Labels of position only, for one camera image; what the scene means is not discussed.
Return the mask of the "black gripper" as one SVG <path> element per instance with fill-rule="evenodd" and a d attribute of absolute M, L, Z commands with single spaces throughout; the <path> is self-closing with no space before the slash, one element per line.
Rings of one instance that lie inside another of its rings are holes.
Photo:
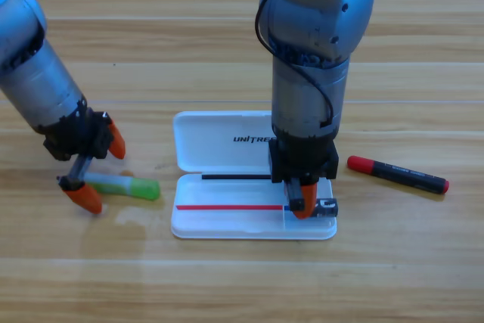
<path fill-rule="evenodd" d="M 91 161 L 104 159 L 109 152 L 118 160 L 126 155 L 126 143 L 115 122 L 106 112 L 93 111 L 85 101 L 51 126 L 43 127 L 44 146 L 59 161 L 76 161 L 67 175 L 57 178 L 61 190 L 79 207 L 100 214 L 103 206 L 99 193 L 84 182 Z"/>
<path fill-rule="evenodd" d="M 318 182 L 335 179 L 338 154 L 330 137 L 297 138 L 290 135 L 268 142 L 273 183 L 284 184 L 289 210 L 307 219 L 320 207 Z"/>

